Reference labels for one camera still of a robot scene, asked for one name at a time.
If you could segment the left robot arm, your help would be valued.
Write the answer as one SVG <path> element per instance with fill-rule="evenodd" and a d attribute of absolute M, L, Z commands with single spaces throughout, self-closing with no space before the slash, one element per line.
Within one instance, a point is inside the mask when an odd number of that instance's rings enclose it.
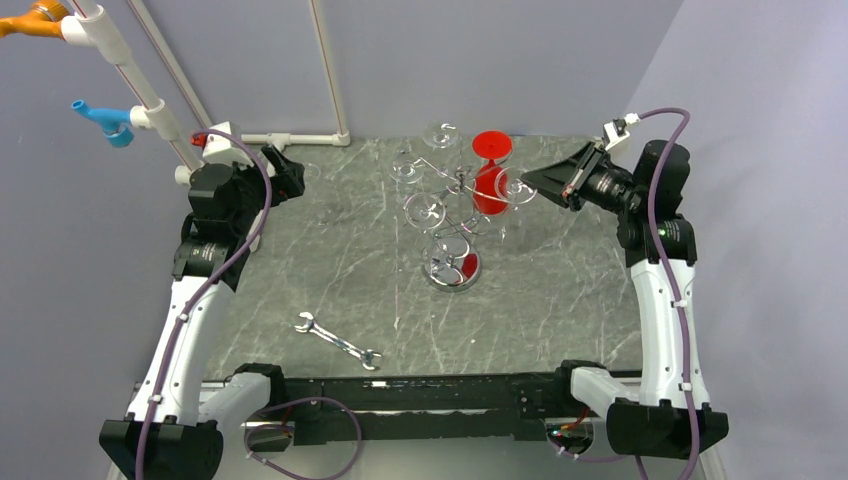
<path fill-rule="evenodd" d="M 174 255 L 168 315 L 156 351 L 124 417 L 107 420 L 99 444 L 128 479 L 211 479 L 226 439 L 254 413 L 279 417 L 287 406 L 283 372 L 240 366 L 223 388 L 201 398 L 217 330 L 237 291 L 269 209 L 305 191 L 302 164 L 273 145 L 253 163 L 208 164 L 189 177 L 191 206 Z"/>

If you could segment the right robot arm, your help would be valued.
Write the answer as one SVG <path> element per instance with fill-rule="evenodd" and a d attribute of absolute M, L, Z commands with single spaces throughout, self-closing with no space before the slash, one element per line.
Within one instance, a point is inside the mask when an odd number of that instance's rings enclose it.
<path fill-rule="evenodd" d="M 557 411 L 587 406 L 601 415 L 612 450 L 624 456 L 686 459 L 727 437 L 729 417 L 713 409 L 699 365 L 693 315 L 697 247 L 677 209 L 690 152 L 666 140 L 645 144 L 633 171 L 587 143 L 570 157 L 523 173 L 521 181 L 559 207 L 591 203 L 616 215 L 617 239 L 639 308 L 642 376 L 633 391 L 597 362 L 567 360 L 551 388 Z"/>

